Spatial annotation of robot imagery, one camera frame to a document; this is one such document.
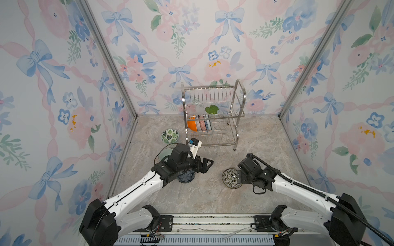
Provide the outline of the black white floral bowl front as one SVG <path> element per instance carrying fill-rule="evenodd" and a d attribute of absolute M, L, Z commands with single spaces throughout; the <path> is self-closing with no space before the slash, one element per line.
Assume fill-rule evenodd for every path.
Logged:
<path fill-rule="evenodd" d="M 242 183 L 238 180 L 238 172 L 235 168 L 228 168 L 222 173 L 223 184 L 230 189 L 238 189 Z"/>

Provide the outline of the black white floral bowl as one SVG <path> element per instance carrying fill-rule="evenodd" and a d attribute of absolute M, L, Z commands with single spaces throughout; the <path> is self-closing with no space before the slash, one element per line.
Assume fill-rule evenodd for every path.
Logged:
<path fill-rule="evenodd" d="M 223 184 L 230 189 L 238 189 L 242 183 L 238 180 L 238 172 L 235 168 L 228 168 L 222 173 Z"/>
<path fill-rule="evenodd" d="M 201 131 L 207 131 L 204 120 L 199 121 Z"/>

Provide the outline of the white bowl orange outside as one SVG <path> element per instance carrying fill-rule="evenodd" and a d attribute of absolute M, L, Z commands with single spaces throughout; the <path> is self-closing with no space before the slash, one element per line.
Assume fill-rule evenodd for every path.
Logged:
<path fill-rule="evenodd" d="M 193 115 L 187 120 L 188 128 L 193 132 L 198 132 L 197 123 L 195 121 L 196 117 Z"/>

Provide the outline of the blue white patterned plate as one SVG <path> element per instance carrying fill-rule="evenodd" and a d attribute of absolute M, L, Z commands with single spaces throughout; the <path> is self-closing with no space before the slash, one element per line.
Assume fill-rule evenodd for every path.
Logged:
<path fill-rule="evenodd" d="M 211 131 L 212 130 L 212 126 L 211 126 L 210 120 L 205 120 L 204 124 L 205 124 L 205 128 L 206 128 L 207 131 Z"/>

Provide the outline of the stainless steel dish rack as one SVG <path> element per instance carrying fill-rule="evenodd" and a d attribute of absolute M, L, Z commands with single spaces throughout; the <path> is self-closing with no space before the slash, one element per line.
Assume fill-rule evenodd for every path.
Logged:
<path fill-rule="evenodd" d="M 246 90 L 241 81 L 222 80 L 209 86 L 182 86 L 183 119 L 186 141 L 196 138 L 202 147 L 227 147 L 239 144 L 239 124 L 245 116 Z"/>

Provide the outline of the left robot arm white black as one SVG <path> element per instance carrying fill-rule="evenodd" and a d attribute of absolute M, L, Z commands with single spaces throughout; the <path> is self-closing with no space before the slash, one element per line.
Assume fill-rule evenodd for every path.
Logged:
<path fill-rule="evenodd" d="M 79 228 L 90 246 L 112 246 L 119 237 L 138 230 L 150 233 L 159 228 L 160 213 L 151 205 L 132 209 L 151 194 L 161 190 L 180 175 L 193 171 L 207 173 L 214 161 L 201 158 L 197 152 L 201 142 L 176 144 L 169 156 L 155 163 L 151 170 L 125 191 L 105 201 L 92 201 Z"/>

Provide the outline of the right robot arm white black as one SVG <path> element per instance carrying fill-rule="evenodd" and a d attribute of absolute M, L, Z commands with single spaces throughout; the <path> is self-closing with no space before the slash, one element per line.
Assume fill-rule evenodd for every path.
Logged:
<path fill-rule="evenodd" d="M 348 195 L 322 192 L 296 181 L 280 170 L 248 154 L 238 164 L 237 180 L 259 188 L 259 194 L 272 191 L 286 195 L 312 209 L 311 212 L 278 205 L 262 225 L 275 231 L 305 229 L 329 236 L 340 246 L 361 246 L 366 231 L 366 218 L 356 200 Z"/>

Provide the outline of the green leaf-shaped dish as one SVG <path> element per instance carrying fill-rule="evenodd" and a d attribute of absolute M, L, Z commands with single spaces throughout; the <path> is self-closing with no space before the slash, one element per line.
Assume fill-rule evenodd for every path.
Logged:
<path fill-rule="evenodd" d="M 213 114 L 216 115 L 219 112 L 219 108 L 216 105 L 210 105 L 209 107 L 205 108 L 205 112 L 207 114 Z"/>

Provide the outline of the pale green plate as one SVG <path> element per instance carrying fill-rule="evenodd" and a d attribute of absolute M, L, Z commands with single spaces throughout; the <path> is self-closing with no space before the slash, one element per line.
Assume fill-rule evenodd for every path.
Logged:
<path fill-rule="evenodd" d="M 171 154 L 172 154 L 172 148 L 164 149 L 159 153 L 158 156 L 159 162 L 166 162 L 168 158 L 171 156 Z"/>

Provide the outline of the dark blue flower bowl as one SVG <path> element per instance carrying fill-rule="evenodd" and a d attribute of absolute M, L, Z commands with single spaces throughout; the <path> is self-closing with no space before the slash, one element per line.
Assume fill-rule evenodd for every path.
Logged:
<path fill-rule="evenodd" d="M 195 171 L 189 170 L 180 174 L 176 179 L 180 183 L 190 183 L 195 179 L 196 173 Z"/>

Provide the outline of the green leaf pattern bowl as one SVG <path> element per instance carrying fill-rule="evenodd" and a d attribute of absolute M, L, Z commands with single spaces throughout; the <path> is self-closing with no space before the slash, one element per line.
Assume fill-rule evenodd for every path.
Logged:
<path fill-rule="evenodd" d="M 179 139 L 179 132 L 175 129 L 167 129 L 161 134 L 161 140 L 165 144 L 174 144 Z"/>

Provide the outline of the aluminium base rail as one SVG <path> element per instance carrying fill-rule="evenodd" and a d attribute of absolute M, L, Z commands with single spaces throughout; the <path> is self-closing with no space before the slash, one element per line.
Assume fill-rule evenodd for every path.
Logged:
<path fill-rule="evenodd" d="M 170 232 L 131 232 L 124 236 L 100 237 L 100 246 L 334 246 L 328 236 L 299 229 L 279 239 L 279 232 L 251 228 L 266 214 L 164 214 L 173 216 Z"/>

